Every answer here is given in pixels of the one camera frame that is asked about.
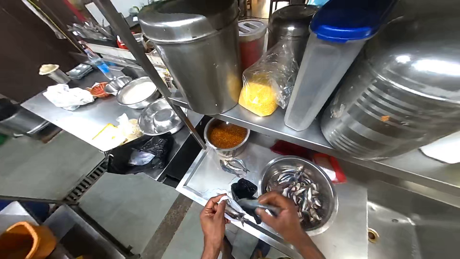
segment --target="hand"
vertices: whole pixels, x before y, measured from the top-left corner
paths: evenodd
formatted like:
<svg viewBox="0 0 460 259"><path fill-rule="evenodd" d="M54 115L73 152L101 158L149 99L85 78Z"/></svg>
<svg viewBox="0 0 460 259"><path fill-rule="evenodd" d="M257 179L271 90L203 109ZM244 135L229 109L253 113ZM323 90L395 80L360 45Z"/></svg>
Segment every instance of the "hand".
<svg viewBox="0 0 460 259"><path fill-rule="evenodd" d="M201 258L217 258L224 239L225 224L229 221L224 217L226 201L217 202L226 196L221 194L210 198L200 213L201 229L204 234L204 249Z"/></svg>
<svg viewBox="0 0 460 259"><path fill-rule="evenodd" d="M273 191L261 195L258 200L261 204L270 204L281 208L277 217L271 216L261 208L257 208L256 213L265 224L282 235L286 242L296 246L299 242L310 239L300 226L297 209L292 200Z"/></svg>

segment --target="orange basket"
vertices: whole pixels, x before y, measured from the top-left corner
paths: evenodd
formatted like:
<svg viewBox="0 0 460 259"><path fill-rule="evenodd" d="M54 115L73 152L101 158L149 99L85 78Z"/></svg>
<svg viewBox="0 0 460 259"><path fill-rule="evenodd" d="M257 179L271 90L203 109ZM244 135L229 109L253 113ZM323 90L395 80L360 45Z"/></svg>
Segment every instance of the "orange basket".
<svg viewBox="0 0 460 259"><path fill-rule="evenodd" d="M47 226L18 222L0 235L0 258L44 259L56 247L56 238Z"/></svg>
<svg viewBox="0 0 460 259"><path fill-rule="evenodd" d="M105 85L107 84L107 82L102 82L102 83L99 83L97 85L95 85L94 87L92 88L86 88L92 96L94 97L107 97L109 96L110 94L106 93L104 91L104 88L105 88Z"/></svg>

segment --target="orange bucket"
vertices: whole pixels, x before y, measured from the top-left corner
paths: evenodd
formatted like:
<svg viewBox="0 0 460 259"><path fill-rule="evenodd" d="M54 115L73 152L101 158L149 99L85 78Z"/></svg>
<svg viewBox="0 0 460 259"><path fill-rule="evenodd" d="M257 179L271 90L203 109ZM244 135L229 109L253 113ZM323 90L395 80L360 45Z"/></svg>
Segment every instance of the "orange bucket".
<svg viewBox="0 0 460 259"><path fill-rule="evenodd" d="M0 235L0 258L44 259L56 247L56 238L46 226L18 222Z"/></svg>

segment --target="water bottle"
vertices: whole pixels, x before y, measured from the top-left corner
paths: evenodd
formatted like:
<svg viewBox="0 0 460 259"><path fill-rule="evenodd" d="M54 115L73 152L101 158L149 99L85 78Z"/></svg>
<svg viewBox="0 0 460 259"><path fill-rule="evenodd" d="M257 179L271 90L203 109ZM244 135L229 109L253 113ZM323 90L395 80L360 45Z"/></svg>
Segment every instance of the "water bottle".
<svg viewBox="0 0 460 259"><path fill-rule="evenodd" d="M83 50L88 55L89 60L99 68L99 70L110 80L115 79L115 76L110 72L109 66L104 62L104 60L94 53L86 44L83 45Z"/></svg>

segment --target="sink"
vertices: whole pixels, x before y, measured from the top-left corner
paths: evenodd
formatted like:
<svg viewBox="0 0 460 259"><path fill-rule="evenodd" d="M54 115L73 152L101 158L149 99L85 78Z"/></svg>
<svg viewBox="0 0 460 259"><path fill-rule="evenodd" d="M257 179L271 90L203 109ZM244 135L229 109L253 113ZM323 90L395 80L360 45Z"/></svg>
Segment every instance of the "sink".
<svg viewBox="0 0 460 259"><path fill-rule="evenodd" d="M460 209L401 187L368 186L368 227L370 259L460 258Z"/></svg>

